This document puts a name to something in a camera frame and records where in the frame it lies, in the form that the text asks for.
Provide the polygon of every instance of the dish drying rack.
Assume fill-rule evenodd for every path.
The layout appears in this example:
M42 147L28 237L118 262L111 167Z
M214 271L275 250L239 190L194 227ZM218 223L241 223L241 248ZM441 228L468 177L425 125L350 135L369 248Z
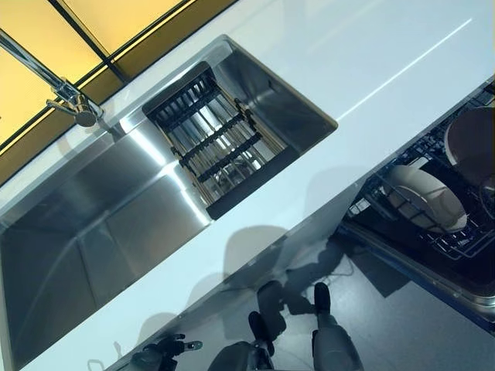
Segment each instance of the dish drying rack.
M215 80L206 62L143 106L217 219L298 158L246 104Z
M350 207L347 215L355 217L367 207L372 207L382 217L390 222L400 219L411 221L416 217L426 217L431 221L428 230L411 223L417 229L418 236L425 243L433 247L439 253L449 259L473 258L488 246L495 243L495 222L485 212L477 187L470 185L449 163L445 154L444 138L447 127L462 113L475 107L485 107L485 103L472 99L443 122L433 128L428 134L417 140L413 145L403 151L396 159L388 163L381 170L374 173L364 184L357 197L357 201ZM420 209L410 199L401 193L401 190L387 181L387 174L395 165L413 165L421 167L428 163L429 168L435 170L435 174L441 174L443 182L461 199L466 210L467 224L462 230L450 233L434 221L424 210ZM388 201L387 197L396 192L403 199L402 207L409 203L418 212L406 218L400 214ZM443 233L432 232L440 229Z

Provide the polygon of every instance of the stainless steel sink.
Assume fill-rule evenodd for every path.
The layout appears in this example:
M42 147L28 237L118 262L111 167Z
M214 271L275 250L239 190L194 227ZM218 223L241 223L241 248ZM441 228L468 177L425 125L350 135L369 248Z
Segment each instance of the stainless steel sink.
M163 89L198 62L208 63L221 89L242 101L297 156L336 129L334 121L225 36L188 61ZM112 133L1 216L8 350L16 369L213 221L194 179L141 108L123 117Z

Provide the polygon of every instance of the foot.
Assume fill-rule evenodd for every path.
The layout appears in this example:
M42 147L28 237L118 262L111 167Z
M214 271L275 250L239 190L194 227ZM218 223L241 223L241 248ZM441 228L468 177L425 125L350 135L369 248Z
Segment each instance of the foot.
M317 315L330 313L330 291L323 282L315 285L315 310Z

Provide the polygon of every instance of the faucet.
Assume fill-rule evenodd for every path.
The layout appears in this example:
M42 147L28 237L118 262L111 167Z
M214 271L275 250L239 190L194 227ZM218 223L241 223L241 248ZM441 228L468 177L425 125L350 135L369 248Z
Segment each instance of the faucet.
M58 77L34 55L20 46L3 29L0 29L0 46L45 80L52 87L52 92L64 100L64 103L60 104L49 99L46 101L48 107L74 116L75 123L84 127L93 126L98 118L103 115L103 110L100 106L87 98L66 78Z

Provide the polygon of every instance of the white countertop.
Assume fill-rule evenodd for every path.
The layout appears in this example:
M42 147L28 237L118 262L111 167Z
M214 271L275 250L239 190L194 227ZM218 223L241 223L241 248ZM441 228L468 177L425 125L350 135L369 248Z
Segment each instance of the white countertop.
M495 66L491 0L240 0L112 97L105 118L127 114L221 34L339 128L23 370L87 371L90 359L109 367L118 357L115 342L129 352L148 318L179 314L221 282L234 233L292 229L424 131ZM0 212L67 161L68 148L79 151L92 140L84 129L71 129L0 188ZM278 237L253 236L227 273Z

